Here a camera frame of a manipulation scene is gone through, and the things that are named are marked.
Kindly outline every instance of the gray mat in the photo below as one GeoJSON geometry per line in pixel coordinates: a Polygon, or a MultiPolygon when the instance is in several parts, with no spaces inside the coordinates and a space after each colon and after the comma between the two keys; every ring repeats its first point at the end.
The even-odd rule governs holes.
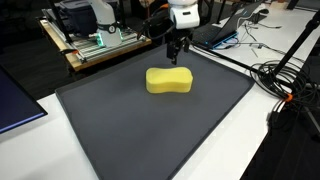
{"type": "Polygon", "coordinates": [[[56,90],[101,179],[172,178],[253,81],[195,53],[178,56],[193,73],[190,93],[149,94],[150,67],[175,67],[160,47],[56,90]]]}

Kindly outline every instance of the yellow sponge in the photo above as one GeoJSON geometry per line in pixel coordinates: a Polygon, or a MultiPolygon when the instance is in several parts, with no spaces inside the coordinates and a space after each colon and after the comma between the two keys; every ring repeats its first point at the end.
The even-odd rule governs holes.
{"type": "Polygon", "coordinates": [[[191,71],[185,67],[149,68],[146,73],[146,85],[150,93],[186,93],[191,89],[192,80],[191,71]]]}

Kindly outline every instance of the white table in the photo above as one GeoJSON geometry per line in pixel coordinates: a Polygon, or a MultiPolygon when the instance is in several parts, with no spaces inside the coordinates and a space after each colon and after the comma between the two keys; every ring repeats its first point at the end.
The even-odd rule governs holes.
{"type": "MultiPolygon", "coordinates": [[[[261,23],[282,25],[283,28],[268,30],[261,27],[252,34],[260,42],[283,51],[293,44],[313,16],[312,12],[300,10],[271,10],[270,13],[270,17],[261,23]]],[[[296,56],[306,59],[319,35],[320,29],[317,29],[296,56]]],[[[248,65],[259,61],[245,45],[221,53],[248,65]]],[[[245,72],[224,60],[211,59],[245,72]]],[[[174,179],[239,179],[267,133],[267,114],[277,101],[255,85],[174,179]]],[[[48,116],[0,135],[1,179],[97,179],[55,94],[39,103],[48,116]]]]}

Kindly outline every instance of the computer screen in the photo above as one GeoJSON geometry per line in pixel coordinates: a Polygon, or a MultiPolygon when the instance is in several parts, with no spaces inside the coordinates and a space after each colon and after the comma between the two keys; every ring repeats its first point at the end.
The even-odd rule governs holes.
{"type": "Polygon", "coordinates": [[[47,115],[47,112],[0,65],[0,133],[47,115]]]}

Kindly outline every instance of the desk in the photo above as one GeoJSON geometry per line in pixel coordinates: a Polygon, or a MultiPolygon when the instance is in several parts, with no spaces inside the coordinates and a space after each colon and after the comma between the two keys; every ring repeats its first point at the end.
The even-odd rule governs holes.
{"type": "MultiPolygon", "coordinates": [[[[278,37],[277,41],[268,39],[268,34],[265,33],[258,31],[252,33],[255,33],[256,38],[261,41],[263,36],[267,36],[263,42],[284,51],[292,45],[304,28],[305,22],[302,21],[309,20],[313,16],[312,12],[299,10],[293,12],[272,10],[271,13],[277,13],[278,17],[284,19],[273,18],[275,21],[271,22],[267,18],[261,23],[267,24],[270,21],[270,25],[278,23],[282,26],[288,25],[287,28],[284,27],[271,34],[278,37]],[[290,22],[285,22],[292,15],[295,16],[296,22],[301,22],[300,25],[296,25],[295,30],[289,28],[290,22]]],[[[320,29],[317,29],[296,56],[306,59],[319,35],[320,29]]],[[[258,61],[248,46],[243,45],[242,48],[244,52],[239,48],[229,49],[224,53],[235,59],[238,57],[238,60],[249,65],[258,61]]],[[[246,73],[236,65],[210,58],[246,73]]],[[[277,101],[278,99],[269,96],[255,85],[198,148],[174,179],[239,179],[268,132],[267,114],[277,101]]],[[[39,100],[39,103],[47,110],[48,116],[0,136],[1,177],[6,180],[97,179],[56,96],[50,95],[39,100]]]]}
{"type": "MultiPolygon", "coordinates": [[[[48,22],[46,20],[41,20],[40,26],[48,34],[48,36],[52,39],[52,41],[56,44],[56,46],[59,48],[59,50],[69,49],[69,47],[66,45],[66,43],[59,37],[59,35],[52,29],[52,27],[50,27],[50,25],[48,24],[48,22]]],[[[103,56],[97,60],[88,61],[86,63],[81,63],[80,60],[77,58],[77,56],[75,56],[73,54],[67,54],[65,59],[67,60],[70,67],[74,71],[77,72],[82,69],[91,67],[93,65],[99,64],[101,62],[107,61],[109,59],[115,58],[117,56],[134,51],[136,49],[142,48],[142,47],[150,45],[150,44],[151,44],[151,40],[149,38],[147,38],[146,41],[141,42],[135,46],[129,46],[129,47],[121,49],[119,51],[115,51],[107,56],[103,56]]]]}

